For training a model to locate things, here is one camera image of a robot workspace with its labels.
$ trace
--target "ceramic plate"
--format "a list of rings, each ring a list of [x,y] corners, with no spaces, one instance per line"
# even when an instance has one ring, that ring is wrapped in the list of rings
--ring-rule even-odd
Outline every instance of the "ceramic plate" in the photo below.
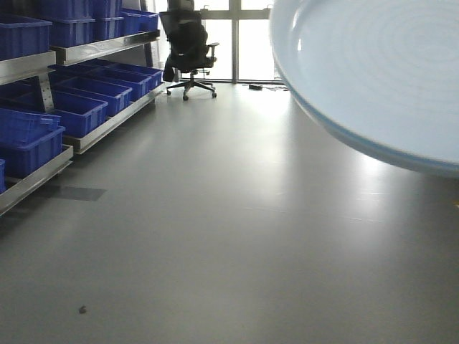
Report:
[[[293,96],[328,132],[459,176],[459,1],[278,0],[270,34]]]

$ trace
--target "window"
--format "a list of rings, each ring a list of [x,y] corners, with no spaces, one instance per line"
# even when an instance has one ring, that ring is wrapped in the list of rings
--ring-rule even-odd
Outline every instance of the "window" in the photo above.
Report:
[[[273,53],[268,20],[239,22],[239,79],[274,80]]]

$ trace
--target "plastic crate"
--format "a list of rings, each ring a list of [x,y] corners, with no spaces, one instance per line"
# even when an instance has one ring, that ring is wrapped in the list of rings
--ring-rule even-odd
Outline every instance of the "plastic crate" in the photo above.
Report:
[[[94,18],[113,18],[120,16],[123,0],[93,0]]]
[[[153,12],[141,11],[139,9],[121,9],[124,14],[137,14],[141,16],[139,31],[149,32],[158,29],[158,14]]]
[[[107,102],[62,91],[53,91],[52,97],[56,109],[52,114],[61,117],[65,135],[82,138],[105,122]],[[25,107],[34,106],[31,95],[24,95],[15,101]]]
[[[0,145],[0,156],[5,160],[5,175],[25,178],[62,152],[62,134],[58,127],[46,136],[18,147]]]
[[[96,19],[94,24],[94,40],[104,41],[106,39],[121,36],[123,17]]]
[[[49,33],[51,45],[68,48],[93,41],[95,19],[48,19],[53,23]]]
[[[146,95],[149,91],[148,84],[151,82],[151,77],[147,75],[126,72],[123,70],[113,70],[111,68],[102,68],[92,72],[87,77],[131,87],[133,90],[131,95],[132,101],[138,100]]]
[[[107,102],[107,117],[113,117],[126,108],[131,101],[132,88],[83,77],[75,77],[53,87],[73,95]]]
[[[114,70],[123,70],[126,72],[134,72],[138,74],[143,74],[151,77],[151,80],[148,84],[148,89],[154,90],[161,84],[161,79],[163,76],[162,70],[157,70],[155,68],[148,68],[142,66],[135,66],[133,64],[124,64],[118,63],[111,66]]]
[[[5,170],[5,160],[0,159],[0,194],[5,192],[6,190],[4,170]]]
[[[123,36],[137,34],[141,29],[141,15],[124,11],[121,11],[121,15],[124,17]]]
[[[55,130],[58,124],[57,116],[0,108],[0,144],[27,145]]]
[[[37,13],[56,19],[89,19],[93,17],[93,1],[37,0]]]
[[[49,50],[50,21],[0,14],[0,59],[13,59]]]

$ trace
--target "shelf rack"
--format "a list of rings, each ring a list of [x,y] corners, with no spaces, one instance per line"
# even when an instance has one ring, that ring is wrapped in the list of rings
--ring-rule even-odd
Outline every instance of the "shelf rack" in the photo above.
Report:
[[[53,110],[54,104],[48,79],[48,72],[51,70],[48,69],[48,66],[70,66],[88,61],[89,59],[122,52],[130,48],[150,44],[152,41],[157,40],[159,35],[159,30],[143,32],[77,47],[52,47],[51,52],[0,61],[0,85],[34,77],[37,92],[40,92],[42,96],[42,108],[44,111],[49,112]],[[6,181],[12,183],[13,186],[0,194],[0,216],[25,199],[33,191],[37,190],[53,176],[61,173],[72,163],[70,159],[74,153],[84,153],[127,119],[135,115],[140,109],[150,102],[154,102],[155,98],[164,90],[164,84],[158,86],[141,99],[131,103],[125,110],[107,120],[84,138],[64,137],[62,153],[26,178],[15,179],[6,177]]]

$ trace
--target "office chair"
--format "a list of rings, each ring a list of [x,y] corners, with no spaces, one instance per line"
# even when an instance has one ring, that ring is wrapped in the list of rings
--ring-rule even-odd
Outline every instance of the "office chair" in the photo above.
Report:
[[[190,80],[167,87],[167,94],[171,94],[172,88],[184,87],[183,99],[188,100],[188,91],[193,87],[200,87],[212,92],[212,97],[215,98],[217,93],[212,83],[198,82],[194,79],[198,70],[214,66],[217,60],[215,47],[219,45],[219,43],[206,44],[207,32],[202,26],[201,14],[198,11],[178,9],[161,12],[159,16],[171,45],[171,54],[164,66],[163,80],[174,80],[174,68],[182,73],[190,73]],[[210,57],[207,56],[209,50],[211,50]]]

